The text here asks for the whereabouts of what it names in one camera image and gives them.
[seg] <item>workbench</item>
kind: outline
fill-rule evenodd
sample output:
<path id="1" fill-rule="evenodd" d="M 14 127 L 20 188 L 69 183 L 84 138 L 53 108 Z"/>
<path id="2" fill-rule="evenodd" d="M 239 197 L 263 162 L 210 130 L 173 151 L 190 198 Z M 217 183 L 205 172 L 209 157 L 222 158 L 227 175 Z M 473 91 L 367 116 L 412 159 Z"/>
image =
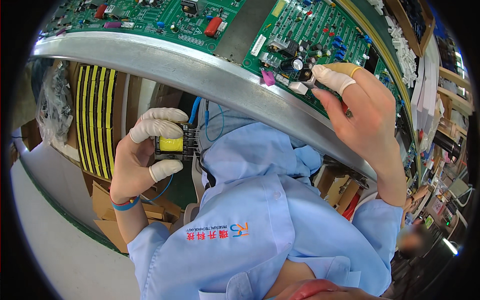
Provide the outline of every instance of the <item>workbench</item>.
<path id="1" fill-rule="evenodd" d="M 337 138 L 329 119 L 278 86 L 261 85 L 260 77 L 240 66 L 275 2 L 247 0 L 214 55 L 148 36 L 91 31 L 43 38 L 32 56 L 101 65 L 201 96 L 295 137 L 376 181 L 372 167 Z M 393 78 L 403 86 L 400 93 L 409 114 L 411 93 L 402 84 L 385 18 L 365 0 L 338 3 L 371 36 Z"/>

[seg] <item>wrist strap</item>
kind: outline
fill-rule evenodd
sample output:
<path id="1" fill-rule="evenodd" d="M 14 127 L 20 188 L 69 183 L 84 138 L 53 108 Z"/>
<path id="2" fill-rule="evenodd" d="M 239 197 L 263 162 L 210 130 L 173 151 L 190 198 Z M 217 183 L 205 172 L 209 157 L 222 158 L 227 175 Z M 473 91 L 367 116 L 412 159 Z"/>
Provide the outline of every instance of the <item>wrist strap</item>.
<path id="1" fill-rule="evenodd" d="M 127 201 L 123 204 L 115 204 L 112 200 L 112 197 L 110 197 L 110 201 L 112 202 L 113 208 L 116 209 L 116 210 L 119 210 L 119 211 L 124 211 L 124 210 L 131 209 L 132 207 L 135 206 L 135 204 L 137 204 L 138 200 L 140 200 L 140 196 L 137 196 L 135 199 L 130 198 L 129 201 Z"/>

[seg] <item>blue wrist strap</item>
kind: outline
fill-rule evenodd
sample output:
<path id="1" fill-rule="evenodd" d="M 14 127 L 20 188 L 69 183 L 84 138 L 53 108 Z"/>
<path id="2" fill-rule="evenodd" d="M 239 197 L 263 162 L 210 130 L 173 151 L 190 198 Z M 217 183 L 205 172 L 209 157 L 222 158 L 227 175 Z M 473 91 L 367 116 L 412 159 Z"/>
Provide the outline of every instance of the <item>blue wrist strap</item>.
<path id="1" fill-rule="evenodd" d="M 135 200 L 130 199 L 126 204 L 122 204 L 122 205 L 117 205 L 112 201 L 112 206 L 116 210 L 120 210 L 120 211 L 129 210 L 132 207 L 134 207 L 135 204 L 137 204 L 138 200 L 140 200 L 140 196 L 137 196 Z"/>

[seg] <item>purple component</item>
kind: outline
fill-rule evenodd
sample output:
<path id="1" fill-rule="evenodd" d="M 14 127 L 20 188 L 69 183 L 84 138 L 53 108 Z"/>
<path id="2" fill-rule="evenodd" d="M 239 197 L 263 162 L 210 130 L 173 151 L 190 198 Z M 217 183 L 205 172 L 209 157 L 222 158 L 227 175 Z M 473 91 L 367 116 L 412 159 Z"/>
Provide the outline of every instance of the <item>purple component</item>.
<path id="1" fill-rule="evenodd" d="M 103 28 L 120 28 L 121 22 L 106 22 Z"/>
<path id="2" fill-rule="evenodd" d="M 64 33 L 65 31 L 67 31 L 67 29 L 62 28 L 62 29 L 60 29 L 60 30 L 57 32 L 57 34 L 55 34 L 55 36 L 59 36 L 59 35 L 61 35 L 62 33 Z"/>
<path id="3" fill-rule="evenodd" d="M 262 76 L 264 77 L 264 81 L 267 86 L 275 84 L 275 77 L 273 76 L 272 71 L 262 71 Z"/>

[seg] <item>sign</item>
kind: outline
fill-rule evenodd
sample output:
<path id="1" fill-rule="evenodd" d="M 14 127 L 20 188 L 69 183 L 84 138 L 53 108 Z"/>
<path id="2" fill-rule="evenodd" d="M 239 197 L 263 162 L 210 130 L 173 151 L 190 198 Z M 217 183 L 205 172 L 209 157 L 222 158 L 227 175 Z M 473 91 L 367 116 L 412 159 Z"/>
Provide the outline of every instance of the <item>sign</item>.
<path id="1" fill-rule="evenodd" d="M 437 215 L 440 215 L 444 210 L 444 206 L 445 206 L 444 203 L 440 201 L 440 199 L 435 198 L 435 202 L 432 205 L 432 209 Z"/>
<path id="2" fill-rule="evenodd" d="M 428 215 L 428 217 L 425 219 L 425 226 L 427 229 L 430 229 L 430 226 L 433 224 L 433 217 L 432 215 Z"/>

